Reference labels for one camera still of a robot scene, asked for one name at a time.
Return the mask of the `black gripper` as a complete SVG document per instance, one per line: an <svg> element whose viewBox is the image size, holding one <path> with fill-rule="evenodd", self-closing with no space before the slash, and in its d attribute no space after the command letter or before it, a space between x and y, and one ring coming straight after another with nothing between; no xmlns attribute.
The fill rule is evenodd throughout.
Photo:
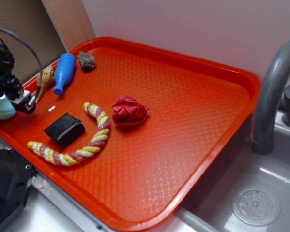
<svg viewBox="0 0 290 232"><path fill-rule="evenodd" d="M36 109L36 96L23 91L20 81L12 74L14 57L0 38L0 97L6 96L20 112L32 114Z"/></svg>

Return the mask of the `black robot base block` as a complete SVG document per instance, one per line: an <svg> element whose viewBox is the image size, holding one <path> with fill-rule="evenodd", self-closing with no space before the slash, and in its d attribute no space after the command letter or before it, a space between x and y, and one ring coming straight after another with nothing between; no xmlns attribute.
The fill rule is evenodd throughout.
<svg viewBox="0 0 290 232"><path fill-rule="evenodd" d="M25 208L34 172L14 149L0 150L0 231Z"/></svg>

